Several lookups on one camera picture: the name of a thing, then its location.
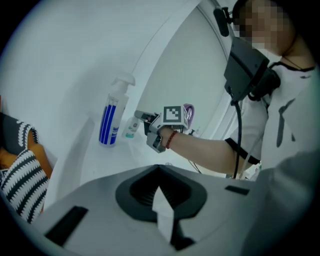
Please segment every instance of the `sleeve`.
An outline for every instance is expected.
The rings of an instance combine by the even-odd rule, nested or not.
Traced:
[[[268,120],[268,112],[262,100],[252,101],[248,97],[243,101],[242,109],[242,137],[239,154],[243,159],[246,159],[251,151],[248,162],[256,165],[261,160],[262,138]],[[234,151],[237,151],[238,128],[225,141]]]

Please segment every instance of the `white bottle cap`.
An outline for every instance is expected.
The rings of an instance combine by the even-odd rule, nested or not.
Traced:
[[[132,74],[120,72],[111,85],[115,86],[115,91],[125,94],[128,90],[129,85],[136,85],[136,80]]]

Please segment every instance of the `black and white pillow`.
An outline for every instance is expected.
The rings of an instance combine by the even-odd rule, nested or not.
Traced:
[[[31,131],[35,143],[39,143],[36,129],[23,121],[0,113],[1,146],[9,153],[19,155],[28,148],[28,134]]]
[[[32,223],[44,205],[48,185],[34,153],[25,149],[2,177],[1,190],[21,218]]]

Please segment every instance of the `wrist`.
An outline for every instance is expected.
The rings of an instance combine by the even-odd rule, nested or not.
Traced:
[[[170,136],[172,135],[172,133],[174,132],[173,129],[169,128],[169,127],[163,127],[161,130],[160,130],[160,135],[162,137],[162,140],[161,140],[161,145],[163,147],[165,147],[167,145],[167,142],[170,138]]]

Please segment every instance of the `orange fabric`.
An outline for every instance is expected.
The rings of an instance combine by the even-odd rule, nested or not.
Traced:
[[[50,179],[52,168],[46,156],[44,147],[41,144],[34,144],[28,149],[34,153],[35,158],[39,161],[41,168],[44,170],[48,179]]]
[[[17,156],[6,151],[3,147],[0,148],[0,168],[9,169],[14,163]]]

